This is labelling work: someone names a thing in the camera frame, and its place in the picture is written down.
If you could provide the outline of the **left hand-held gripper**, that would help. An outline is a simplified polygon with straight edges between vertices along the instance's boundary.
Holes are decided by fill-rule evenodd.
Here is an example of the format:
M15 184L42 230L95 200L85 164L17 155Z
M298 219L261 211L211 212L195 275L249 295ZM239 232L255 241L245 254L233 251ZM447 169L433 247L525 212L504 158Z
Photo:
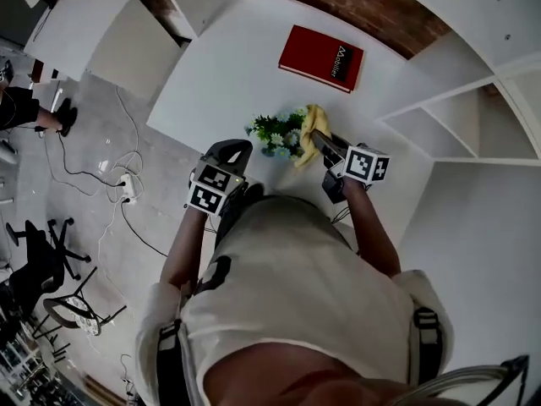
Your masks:
M249 140L230 139L213 144L190 176L186 205L219 217L245 187L244 171L252 151Z

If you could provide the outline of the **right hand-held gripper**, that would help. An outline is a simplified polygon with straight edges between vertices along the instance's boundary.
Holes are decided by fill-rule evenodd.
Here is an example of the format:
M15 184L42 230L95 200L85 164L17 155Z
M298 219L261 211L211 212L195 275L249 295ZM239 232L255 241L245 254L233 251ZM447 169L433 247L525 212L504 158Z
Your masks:
M360 182L365 189L385 179L390 156L384 152L364 143L351 145L335 134L328 137L318 129L312 131L311 140L323 156L327 171L322 188L333 204L346 199L342 193L345 177Z

